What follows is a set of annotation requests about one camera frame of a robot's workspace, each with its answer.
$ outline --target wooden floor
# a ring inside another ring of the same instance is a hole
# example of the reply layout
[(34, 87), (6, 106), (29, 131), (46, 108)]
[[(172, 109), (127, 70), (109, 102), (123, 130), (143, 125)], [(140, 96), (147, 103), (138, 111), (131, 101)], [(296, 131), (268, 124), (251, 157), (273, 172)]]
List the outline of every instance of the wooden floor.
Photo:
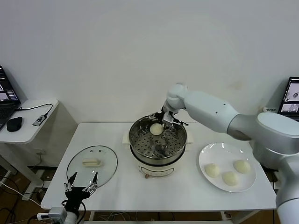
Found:
[[(0, 175), (4, 175), (6, 173), (5, 170), (0, 169)], [(46, 170), (42, 179), (43, 180), (51, 180), (55, 171), (54, 170)], [(29, 185), (29, 181), (20, 173), (16, 175), (10, 176), (12, 181), (14, 181), (20, 192), (24, 192), (27, 186)], [(16, 189), (16, 186), (11, 181), (7, 180), (6, 184), (10, 187)], [(15, 195), (15, 193), (6, 188), (1, 187), (0, 190), (0, 224), (7, 224), (10, 222), (17, 222), (24, 219), (28, 219), (29, 217), (36, 215), (40, 212), (46, 212), (45, 210), (38, 207), (31, 201), (22, 201), (21, 197)], [(36, 198), (36, 193), (33, 194), (32, 199), (38, 202)], [(5, 208), (11, 210), (15, 204), (15, 219), (13, 217), (8, 216), (9, 211)], [(118, 212), (96, 212), (94, 215), (94, 220), (104, 221), (108, 219), (110, 221), (115, 219), (115, 221), (209, 221), (209, 220), (221, 220), (220, 212), (126, 212), (123, 214), (119, 214)], [(235, 216), (238, 212), (230, 212), (230, 215)], [(85, 220), (88, 220), (90, 212), (87, 212), (85, 215)], [(275, 211), (275, 222), (273, 221), (273, 211), (260, 211), (255, 214), (253, 217), (249, 218), (243, 224), (279, 224), (279, 218)], [(41, 222), (32, 220), (30, 224), (41, 224)]]

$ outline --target white plate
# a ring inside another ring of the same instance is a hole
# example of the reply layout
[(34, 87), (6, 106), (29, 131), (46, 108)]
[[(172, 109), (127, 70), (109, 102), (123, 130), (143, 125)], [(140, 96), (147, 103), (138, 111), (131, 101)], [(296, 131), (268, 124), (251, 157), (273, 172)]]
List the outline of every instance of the white plate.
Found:
[[(233, 165), (236, 160), (246, 160), (250, 164), (251, 170), (246, 174), (239, 173)], [(212, 178), (206, 174), (205, 165), (209, 163), (219, 166), (221, 173), (218, 177)], [(246, 191), (256, 181), (256, 168), (252, 159), (248, 158), (242, 150), (226, 143), (212, 143), (204, 147), (199, 154), (199, 167), (209, 182), (229, 192)], [(236, 186), (229, 186), (223, 181), (222, 174), (227, 171), (233, 171), (239, 177), (239, 183)]]

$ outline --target laptop screen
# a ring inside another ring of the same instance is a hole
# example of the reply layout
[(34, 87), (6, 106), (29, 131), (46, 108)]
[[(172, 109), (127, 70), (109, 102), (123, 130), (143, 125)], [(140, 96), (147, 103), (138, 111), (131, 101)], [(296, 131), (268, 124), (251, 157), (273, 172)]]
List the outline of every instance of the laptop screen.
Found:
[(19, 101), (2, 66), (0, 66), (0, 102)]

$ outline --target robotic arm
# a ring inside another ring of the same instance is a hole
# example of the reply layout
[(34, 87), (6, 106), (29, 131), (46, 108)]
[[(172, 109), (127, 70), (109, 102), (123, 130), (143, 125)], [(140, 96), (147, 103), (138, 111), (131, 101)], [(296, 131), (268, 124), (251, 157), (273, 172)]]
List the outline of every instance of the robotic arm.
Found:
[(174, 118), (180, 109), (215, 132), (227, 133), (238, 140), (255, 141), (255, 158), (269, 168), (278, 169), (283, 178), (276, 198), (281, 223), (298, 222), (299, 122), (275, 113), (243, 115), (228, 102), (200, 91), (188, 91), (182, 83), (169, 89), (162, 122), (170, 126), (180, 123)]
[(37, 220), (51, 220), (53, 224), (75, 224), (79, 218), (79, 208), (80, 204), (84, 199), (89, 198), (98, 188), (98, 172), (95, 173), (92, 181), (89, 182), (87, 187), (76, 187), (74, 186), (74, 181), (76, 179), (77, 172), (71, 176), (67, 183), (64, 183), (65, 196), (67, 200), (63, 201), (61, 204), (64, 207), (52, 207), (47, 213), (38, 213)]

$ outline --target steamed bun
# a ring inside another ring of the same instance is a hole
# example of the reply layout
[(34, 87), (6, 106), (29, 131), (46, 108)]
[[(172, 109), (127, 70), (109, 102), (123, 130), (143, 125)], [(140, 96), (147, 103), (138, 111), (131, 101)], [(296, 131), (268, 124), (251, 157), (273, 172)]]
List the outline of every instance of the steamed bun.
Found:
[(205, 172), (208, 174), (210, 177), (217, 177), (220, 174), (220, 170), (217, 164), (210, 163), (205, 165)]
[(246, 174), (251, 170), (250, 164), (245, 160), (235, 161), (234, 168), (241, 174)]
[(153, 134), (153, 135), (160, 135), (163, 132), (163, 126), (159, 123), (155, 123), (152, 126), (150, 126), (149, 131)]
[(222, 179), (229, 186), (235, 186), (239, 183), (239, 178), (233, 171), (225, 172)]

